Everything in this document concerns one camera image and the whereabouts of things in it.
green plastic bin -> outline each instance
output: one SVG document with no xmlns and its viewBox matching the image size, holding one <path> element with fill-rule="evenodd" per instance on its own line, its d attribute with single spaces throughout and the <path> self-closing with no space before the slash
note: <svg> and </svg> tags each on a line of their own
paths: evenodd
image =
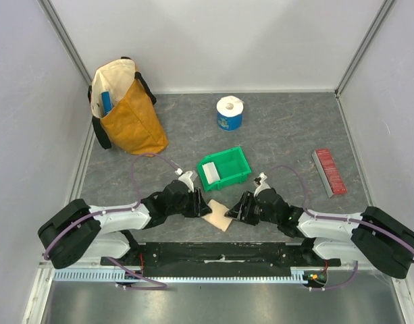
<svg viewBox="0 0 414 324">
<path fill-rule="evenodd" d="M 220 177 L 219 181 L 212 184 L 208 184 L 207 177 L 205 177 L 205 172 L 202 168 L 208 162 L 214 162 Z M 231 184 L 241 184 L 252 173 L 246 157 L 239 146 L 207 155 L 198 163 L 197 167 L 205 191 L 221 190 L 223 187 L 230 186 Z"/>
</svg>

gray countertop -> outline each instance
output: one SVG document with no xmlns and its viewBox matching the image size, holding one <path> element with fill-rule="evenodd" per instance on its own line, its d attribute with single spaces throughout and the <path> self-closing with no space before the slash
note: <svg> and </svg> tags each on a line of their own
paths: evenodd
<svg viewBox="0 0 414 324">
<path fill-rule="evenodd" d="M 169 146 L 163 155 L 184 170 L 195 170 L 197 163 L 212 153 L 241 146 L 252 169 L 243 184 L 220 191 L 203 192 L 210 199 L 233 207 L 245 190 L 254 190 L 251 181 L 274 165 L 295 167 L 309 188 L 308 207 L 316 211 L 352 213 L 367 206 L 357 166 L 333 93 L 255 93 L 233 94 L 244 101 L 242 126 L 225 132 L 217 126 L 215 105 L 226 94 L 159 95 L 155 109 Z M 342 196 L 328 198 L 311 158 L 315 149 L 329 148 L 348 189 Z M 89 205 L 125 205 L 136 197 L 130 180 L 133 155 L 119 148 L 103 150 L 96 141 L 90 156 L 81 197 Z M 268 183 L 292 205 L 301 205 L 303 192 L 290 171 L 268 174 Z M 135 177 L 143 197 L 161 191 L 176 178 L 161 159 L 142 158 Z M 202 187 L 200 179 L 195 186 Z M 289 241 L 270 223 L 253 227 L 232 222 L 222 232 L 202 219 L 174 215 L 158 227 L 134 231 L 139 241 L 163 242 L 283 242 Z"/>
</svg>

paper towel roll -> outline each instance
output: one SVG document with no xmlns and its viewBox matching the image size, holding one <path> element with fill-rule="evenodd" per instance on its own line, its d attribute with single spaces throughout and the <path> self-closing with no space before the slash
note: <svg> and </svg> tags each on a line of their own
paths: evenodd
<svg viewBox="0 0 414 324">
<path fill-rule="evenodd" d="M 223 130 L 232 131 L 241 126 L 243 102 L 234 96 L 223 97 L 217 103 L 217 124 Z"/>
</svg>

red box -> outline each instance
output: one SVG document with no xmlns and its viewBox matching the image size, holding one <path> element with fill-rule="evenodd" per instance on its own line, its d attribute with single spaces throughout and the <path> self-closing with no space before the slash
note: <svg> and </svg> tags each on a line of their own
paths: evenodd
<svg viewBox="0 0 414 324">
<path fill-rule="evenodd" d="M 333 194 L 346 194 L 348 190 L 344 186 L 330 150 L 328 148 L 315 150 L 312 157 L 326 187 L 328 197 L 331 197 Z"/>
</svg>

metal floor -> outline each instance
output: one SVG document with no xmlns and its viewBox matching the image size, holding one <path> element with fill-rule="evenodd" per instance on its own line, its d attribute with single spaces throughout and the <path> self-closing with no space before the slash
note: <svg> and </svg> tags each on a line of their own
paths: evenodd
<svg viewBox="0 0 414 324">
<path fill-rule="evenodd" d="M 330 272 L 331 284 L 346 272 Z M 123 291 L 112 283 L 54 282 L 42 324 L 400 324 L 391 281 L 359 273 L 341 290 L 262 283 L 175 283 Z"/>
<path fill-rule="evenodd" d="M 224 132 L 215 123 L 215 104 L 226 94 L 157 96 L 155 106 L 170 145 L 163 154 L 183 169 L 195 169 L 205 155 L 241 146 L 252 175 L 219 192 L 203 193 L 232 207 L 251 178 L 276 164 L 298 169 L 310 190 L 308 207 L 316 211 L 354 213 L 367 201 L 332 93 L 234 94 L 244 101 L 240 129 Z M 327 147 L 348 193 L 329 199 L 311 153 Z M 118 148 L 93 146 L 81 197 L 89 205 L 134 202 L 130 182 L 132 156 Z M 176 178 L 160 159 L 140 159 L 135 176 L 143 196 L 162 190 Z M 268 183 L 290 204 L 303 197 L 298 180 L 289 171 L 268 175 Z M 202 219 L 169 217 L 158 227 L 134 231 L 142 241 L 164 242 L 289 242 L 270 223 L 253 227 L 232 222 L 223 233 Z M 346 271 L 330 271 L 329 284 L 343 282 Z M 345 289 L 309 293 L 302 286 L 280 284 L 175 283 L 163 292 L 122 291 L 111 283 L 53 282 L 43 324 L 58 323 L 404 323 L 389 278 L 360 271 Z"/>
</svg>

